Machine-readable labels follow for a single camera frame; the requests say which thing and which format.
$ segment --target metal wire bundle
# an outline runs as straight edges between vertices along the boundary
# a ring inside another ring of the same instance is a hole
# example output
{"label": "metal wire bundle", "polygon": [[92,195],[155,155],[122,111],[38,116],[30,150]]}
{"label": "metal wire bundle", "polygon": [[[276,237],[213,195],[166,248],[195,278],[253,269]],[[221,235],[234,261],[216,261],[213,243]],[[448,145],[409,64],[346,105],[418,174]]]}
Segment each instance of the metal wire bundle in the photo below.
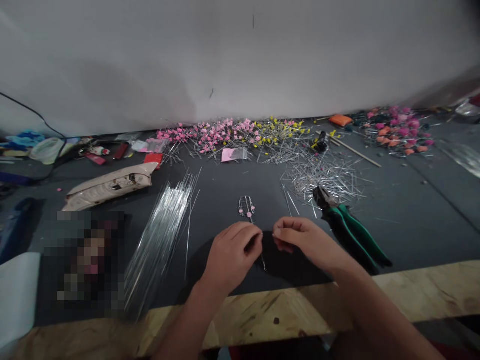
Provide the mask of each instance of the metal wire bundle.
{"label": "metal wire bundle", "polygon": [[129,320],[138,321],[150,309],[167,275],[197,181],[198,175],[187,174],[176,187],[168,183],[158,196],[125,272],[124,309]]}
{"label": "metal wire bundle", "polygon": [[287,170],[280,179],[284,190],[289,190],[300,202],[312,207],[316,206],[313,189],[317,186],[327,189],[340,203],[351,204],[354,200],[366,198],[363,195],[365,186],[373,183],[362,178],[356,168],[361,158],[351,158],[343,152],[333,151],[331,147],[322,154],[314,154],[307,146],[299,144],[284,149],[277,156],[278,159],[288,159]]}

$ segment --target pliers jaw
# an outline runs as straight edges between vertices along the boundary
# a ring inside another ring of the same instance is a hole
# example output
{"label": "pliers jaw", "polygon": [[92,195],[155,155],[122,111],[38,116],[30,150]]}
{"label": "pliers jaw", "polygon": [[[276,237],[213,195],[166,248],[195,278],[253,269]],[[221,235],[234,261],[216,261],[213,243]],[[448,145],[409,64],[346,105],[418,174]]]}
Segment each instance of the pliers jaw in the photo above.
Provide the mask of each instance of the pliers jaw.
{"label": "pliers jaw", "polygon": [[313,189],[313,199],[324,212],[330,208],[338,208],[340,205],[338,199],[333,197],[323,186]]}

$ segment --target plywood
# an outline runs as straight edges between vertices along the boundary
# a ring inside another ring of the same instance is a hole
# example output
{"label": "plywood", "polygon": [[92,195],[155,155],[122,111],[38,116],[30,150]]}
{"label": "plywood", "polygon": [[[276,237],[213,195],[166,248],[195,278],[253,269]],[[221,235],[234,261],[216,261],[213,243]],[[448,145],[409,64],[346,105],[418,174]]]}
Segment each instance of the plywood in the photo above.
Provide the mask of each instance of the plywood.
{"label": "plywood", "polygon": [[[374,279],[411,322],[480,314],[480,260]],[[151,355],[180,309],[153,309],[136,325],[93,319],[34,328],[19,342],[15,359],[128,359]],[[324,335],[351,328],[352,319],[333,283],[257,292],[226,299],[203,347]]]}

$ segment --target blue object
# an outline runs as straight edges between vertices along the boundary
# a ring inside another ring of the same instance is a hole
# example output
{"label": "blue object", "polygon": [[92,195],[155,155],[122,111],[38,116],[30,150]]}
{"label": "blue object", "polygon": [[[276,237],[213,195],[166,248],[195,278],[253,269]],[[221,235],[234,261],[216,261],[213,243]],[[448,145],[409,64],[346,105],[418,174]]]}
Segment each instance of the blue object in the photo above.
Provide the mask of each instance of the blue object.
{"label": "blue object", "polygon": [[0,143],[1,147],[17,151],[25,151],[27,148],[34,148],[46,139],[44,135],[33,130],[25,130],[17,136],[7,136],[8,142]]}
{"label": "blue object", "polygon": [[8,214],[0,239],[0,265],[19,255],[17,252],[24,240],[29,211],[34,201],[35,199],[32,197],[27,197],[20,201]]}

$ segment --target pliers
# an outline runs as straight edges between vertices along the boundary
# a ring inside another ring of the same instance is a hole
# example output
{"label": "pliers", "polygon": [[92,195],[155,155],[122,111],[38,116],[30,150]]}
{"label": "pliers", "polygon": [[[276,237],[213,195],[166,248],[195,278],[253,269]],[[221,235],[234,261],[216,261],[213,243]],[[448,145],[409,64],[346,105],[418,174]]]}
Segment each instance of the pliers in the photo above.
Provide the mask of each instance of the pliers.
{"label": "pliers", "polygon": [[370,275],[379,274],[375,263],[382,268],[392,266],[392,262],[380,249],[365,226],[324,187],[318,186],[313,190],[313,199],[321,208],[322,219],[330,225],[338,242]]}

